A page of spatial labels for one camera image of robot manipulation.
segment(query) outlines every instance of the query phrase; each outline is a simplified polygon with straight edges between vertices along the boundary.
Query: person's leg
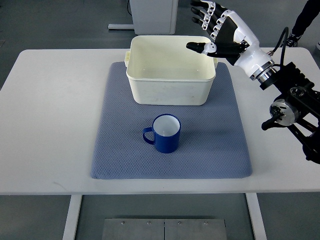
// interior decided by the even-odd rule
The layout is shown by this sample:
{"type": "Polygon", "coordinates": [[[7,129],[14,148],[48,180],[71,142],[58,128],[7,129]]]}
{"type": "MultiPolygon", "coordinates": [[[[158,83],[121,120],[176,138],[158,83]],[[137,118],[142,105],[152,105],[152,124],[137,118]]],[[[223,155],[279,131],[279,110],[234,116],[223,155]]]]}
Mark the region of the person's leg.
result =
{"type": "Polygon", "coordinates": [[[320,0],[308,0],[300,15],[297,17],[295,25],[292,29],[292,34],[302,36],[307,27],[318,16],[320,12],[320,0]]]}

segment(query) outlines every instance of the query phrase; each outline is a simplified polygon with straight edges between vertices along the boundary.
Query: gray floor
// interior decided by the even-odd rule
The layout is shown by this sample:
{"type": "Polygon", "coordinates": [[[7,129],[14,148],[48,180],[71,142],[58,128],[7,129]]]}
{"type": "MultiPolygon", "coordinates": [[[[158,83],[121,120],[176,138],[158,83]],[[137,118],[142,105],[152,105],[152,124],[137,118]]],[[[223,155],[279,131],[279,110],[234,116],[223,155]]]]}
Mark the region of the gray floor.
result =
{"type": "MultiPolygon", "coordinates": [[[[306,0],[219,1],[242,17],[260,40],[261,47],[275,46],[284,27],[290,29],[293,27],[305,2],[306,0]]],[[[127,12],[127,0],[0,0],[0,6],[0,88],[23,50],[129,48],[132,38],[136,36],[132,30],[107,29],[110,23],[132,23],[132,17],[127,12]]],[[[192,16],[189,0],[179,0],[175,34],[207,36],[191,21],[192,16]]],[[[318,66],[320,66],[320,51],[315,45],[320,41],[319,25],[320,16],[313,21],[299,41],[299,46],[310,51],[318,66]]],[[[155,195],[154,198],[141,196],[141,203],[146,201],[151,203],[147,205],[149,208],[134,214],[165,215],[168,211],[159,212],[152,209],[152,206],[157,206],[163,197],[163,195],[155,195]]],[[[204,201],[203,197],[203,195],[193,195],[190,198],[171,196],[174,199],[182,199],[184,208],[170,208],[168,214],[196,216],[204,214],[205,210],[209,209],[210,214],[215,215],[217,213],[215,208],[204,208],[203,205],[196,204],[197,201],[204,201]]],[[[69,196],[0,196],[0,240],[62,239],[69,199],[69,196]],[[49,223],[54,228],[51,228],[52,232],[45,228],[44,223],[49,223]]],[[[137,201],[132,196],[121,197],[124,205],[131,203],[132,199],[137,201]]],[[[232,195],[229,199],[236,201],[233,203],[235,205],[242,203],[240,198],[236,200],[232,195]]],[[[320,239],[319,192],[263,193],[258,194],[258,199],[268,240],[320,239]]],[[[113,196],[84,198],[85,208],[80,216],[81,230],[78,232],[78,239],[89,238],[81,236],[90,236],[88,233],[96,229],[90,227],[90,222],[86,223],[86,216],[90,212],[89,203],[92,203],[92,209],[97,208],[105,213],[105,216],[99,214],[88,216],[87,220],[95,223],[104,217],[116,214],[116,211],[108,210],[110,205],[112,208],[117,208],[118,213],[122,215],[133,214],[132,205],[126,205],[127,211],[121,210],[122,204],[116,204],[113,200],[113,196]]],[[[209,205],[213,204],[211,200],[214,201],[215,198],[208,198],[209,205]]],[[[241,211],[245,216],[248,209],[244,207],[241,211]]],[[[218,212],[221,217],[229,215],[228,210],[224,214],[220,210],[218,212]]],[[[250,229],[246,228],[243,231],[242,236],[249,236],[247,239],[251,239],[250,229]]],[[[230,239],[242,239],[234,237],[236,235],[237,233],[232,233],[230,239]]]]}

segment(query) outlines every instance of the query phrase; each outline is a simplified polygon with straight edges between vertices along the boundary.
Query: textured mat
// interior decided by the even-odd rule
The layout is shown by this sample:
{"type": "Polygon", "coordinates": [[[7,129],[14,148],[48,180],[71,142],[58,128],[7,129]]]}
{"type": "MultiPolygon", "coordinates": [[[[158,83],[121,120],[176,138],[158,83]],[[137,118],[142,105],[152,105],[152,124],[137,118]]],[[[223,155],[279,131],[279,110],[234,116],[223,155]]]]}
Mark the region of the textured mat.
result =
{"type": "Polygon", "coordinates": [[[219,63],[205,104],[141,105],[135,102],[124,62],[109,69],[96,135],[94,179],[226,179],[252,173],[246,138],[227,66],[219,63]],[[164,113],[181,121],[178,149],[158,152],[142,130],[164,113]]]}

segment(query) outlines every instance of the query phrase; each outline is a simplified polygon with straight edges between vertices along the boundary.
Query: robotic hand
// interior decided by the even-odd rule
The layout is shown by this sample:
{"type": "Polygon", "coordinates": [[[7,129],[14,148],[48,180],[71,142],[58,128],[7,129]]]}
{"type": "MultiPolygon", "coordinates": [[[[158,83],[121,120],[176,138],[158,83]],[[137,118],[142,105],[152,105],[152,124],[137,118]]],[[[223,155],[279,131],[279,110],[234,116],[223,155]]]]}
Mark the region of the robotic hand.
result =
{"type": "MultiPolygon", "coordinates": [[[[312,89],[314,83],[292,62],[283,65],[285,46],[281,64],[275,64],[270,55],[260,49],[257,37],[234,11],[208,0],[191,0],[191,5],[191,11],[198,16],[192,21],[199,24],[213,42],[189,42],[186,47],[210,57],[226,58],[231,65],[242,68],[250,79],[257,79],[263,90],[276,86],[281,94],[271,104],[271,118],[262,124],[262,129],[288,128],[301,142],[306,159],[320,164],[320,92],[312,89]],[[317,118],[318,127],[304,119],[307,114],[317,118]],[[295,124],[310,131],[311,135],[303,135],[295,124]]],[[[284,43],[288,28],[285,30],[284,43]]],[[[272,52],[278,48],[280,40],[272,52]]]]}

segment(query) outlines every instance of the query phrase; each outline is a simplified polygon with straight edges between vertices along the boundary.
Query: metal plate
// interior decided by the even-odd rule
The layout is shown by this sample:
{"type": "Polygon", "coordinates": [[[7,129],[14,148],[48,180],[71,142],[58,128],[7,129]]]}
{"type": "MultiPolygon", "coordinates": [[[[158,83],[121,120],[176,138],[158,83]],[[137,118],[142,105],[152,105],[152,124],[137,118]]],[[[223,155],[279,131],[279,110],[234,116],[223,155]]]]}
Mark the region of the metal plate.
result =
{"type": "Polygon", "coordinates": [[[223,219],[106,218],[102,240],[227,240],[223,219]]]}
{"type": "Polygon", "coordinates": [[[223,219],[166,219],[165,240],[227,240],[223,219]]]}
{"type": "Polygon", "coordinates": [[[106,218],[102,240],[164,240],[163,219],[106,218]]]}

